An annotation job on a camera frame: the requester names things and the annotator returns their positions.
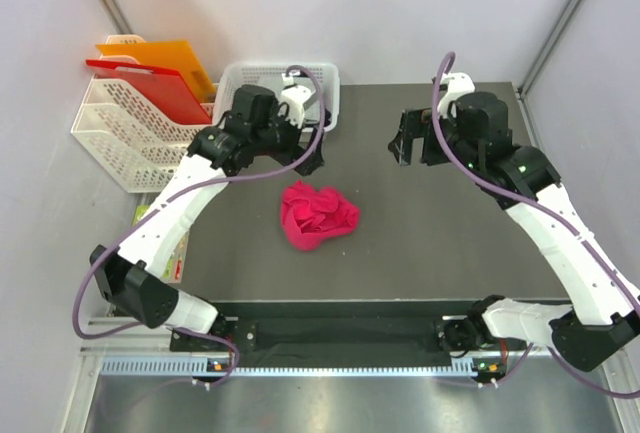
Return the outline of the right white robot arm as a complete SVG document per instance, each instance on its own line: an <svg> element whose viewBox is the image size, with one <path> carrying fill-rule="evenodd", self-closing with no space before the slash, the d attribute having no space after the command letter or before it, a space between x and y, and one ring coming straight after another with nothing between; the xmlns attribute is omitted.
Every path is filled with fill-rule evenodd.
<svg viewBox="0 0 640 433"><path fill-rule="evenodd" d="M482 179L481 191L529 236L569 301L549 305L490 295L474 303L464 320L444 327L444 344L487 349L500 339L517 339L553 349L579 371L594 370L638 337L638 288L596 244L545 154L514 143L505 102L489 92L468 93L446 110L447 117L429 108L402 112L388 145L396 162L409 165L420 139L421 163L457 159Z"/></svg>

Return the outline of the pink t shirt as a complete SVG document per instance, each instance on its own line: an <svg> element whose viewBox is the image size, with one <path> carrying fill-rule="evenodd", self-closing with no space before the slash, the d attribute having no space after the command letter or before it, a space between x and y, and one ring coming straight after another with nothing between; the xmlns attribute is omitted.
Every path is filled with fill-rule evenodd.
<svg viewBox="0 0 640 433"><path fill-rule="evenodd" d="M286 239L298 250L312 251L328 240L349 235L359 221L360 209L336 188L316 189L297 181L281 195L280 224Z"/></svg>

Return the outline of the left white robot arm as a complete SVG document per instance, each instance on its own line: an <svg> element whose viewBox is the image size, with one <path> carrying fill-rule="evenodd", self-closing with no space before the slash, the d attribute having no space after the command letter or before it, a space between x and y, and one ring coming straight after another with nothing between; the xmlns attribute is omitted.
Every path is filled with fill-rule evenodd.
<svg viewBox="0 0 640 433"><path fill-rule="evenodd" d="M211 303L165 283L161 276L180 241L206 206L241 170L268 156L284 170L309 175L323 164L320 130L302 147L306 109L322 98L318 88L294 83L280 94L243 85L220 126L200 130L169 183L133 231L90 257L101 296L148 328L192 331L205 349L226 340L223 317Z"/></svg>

